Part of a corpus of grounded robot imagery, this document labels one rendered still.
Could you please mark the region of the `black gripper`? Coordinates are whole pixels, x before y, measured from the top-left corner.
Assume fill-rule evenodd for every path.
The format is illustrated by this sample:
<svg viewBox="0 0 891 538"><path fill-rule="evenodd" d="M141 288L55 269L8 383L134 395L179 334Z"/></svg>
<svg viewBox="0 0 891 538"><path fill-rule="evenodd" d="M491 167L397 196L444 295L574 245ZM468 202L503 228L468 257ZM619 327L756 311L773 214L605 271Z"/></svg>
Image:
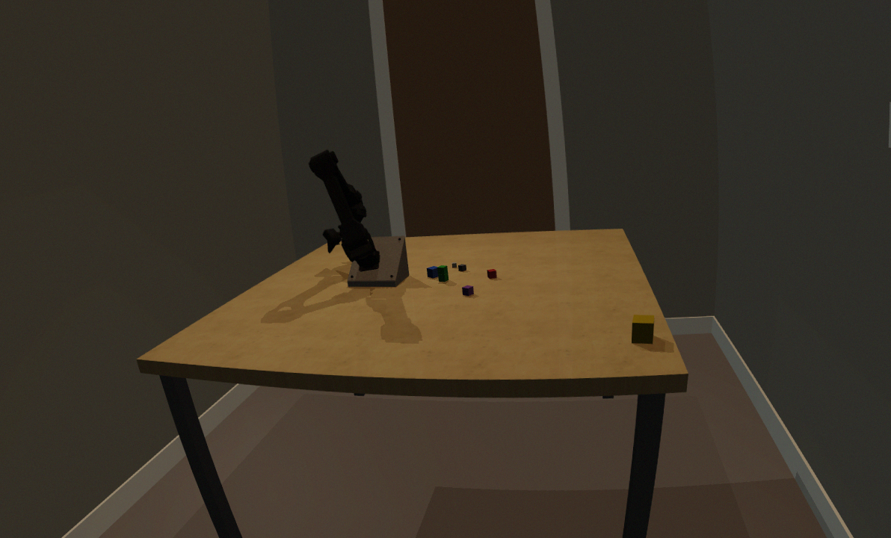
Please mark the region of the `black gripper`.
<svg viewBox="0 0 891 538"><path fill-rule="evenodd" d="M332 229L324 229L324 238L328 241L328 253L335 248L336 245L340 245L341 235L340 232L337 232L335 228Z"/></svg>

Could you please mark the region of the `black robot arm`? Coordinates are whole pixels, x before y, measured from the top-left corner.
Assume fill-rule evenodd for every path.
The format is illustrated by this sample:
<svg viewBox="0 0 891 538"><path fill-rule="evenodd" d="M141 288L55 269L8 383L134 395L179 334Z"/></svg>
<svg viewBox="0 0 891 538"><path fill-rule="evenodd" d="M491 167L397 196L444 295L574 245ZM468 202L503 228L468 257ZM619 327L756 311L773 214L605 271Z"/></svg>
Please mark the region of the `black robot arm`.
<svg viewBox="0 0 891 538"><path fill-rule="evenodd" d="M335 151L322 151L311 157L309 167L312 173L324 182L341 222L341 247L348 259L359 263L359 272L378 269L380 252L361 221L366 217L366 208L359 191L348 184L340 173L339 159Z"/></svg>

